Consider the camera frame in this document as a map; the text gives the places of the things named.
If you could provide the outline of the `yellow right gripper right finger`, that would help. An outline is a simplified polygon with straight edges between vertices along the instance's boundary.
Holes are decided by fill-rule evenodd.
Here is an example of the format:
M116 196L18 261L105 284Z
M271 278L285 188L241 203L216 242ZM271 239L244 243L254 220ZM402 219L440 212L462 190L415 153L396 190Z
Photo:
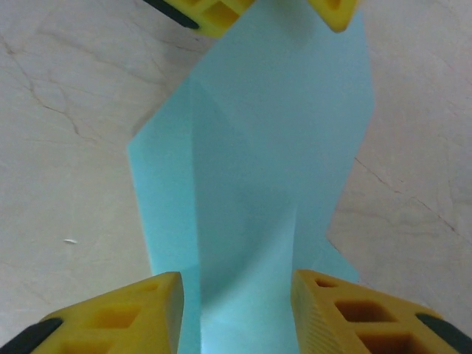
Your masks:
M472 338L422 305L296 270L291 307L300 354L472 354Z

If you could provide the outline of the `light blue paper sheet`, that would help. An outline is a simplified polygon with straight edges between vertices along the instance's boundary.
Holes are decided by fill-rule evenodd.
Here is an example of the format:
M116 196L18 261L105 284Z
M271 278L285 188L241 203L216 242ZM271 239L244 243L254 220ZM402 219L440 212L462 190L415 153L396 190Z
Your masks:
M362 15L257 0L128 146L152 271L178 271L178 354L298 354L296 269L354 282L326 232L374 108Z

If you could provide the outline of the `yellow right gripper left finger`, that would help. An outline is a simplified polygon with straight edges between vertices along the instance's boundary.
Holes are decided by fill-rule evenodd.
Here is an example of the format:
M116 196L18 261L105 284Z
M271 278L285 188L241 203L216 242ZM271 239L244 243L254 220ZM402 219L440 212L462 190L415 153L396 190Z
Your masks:
M57 310L0 354L178 354L181 274L165 272Z

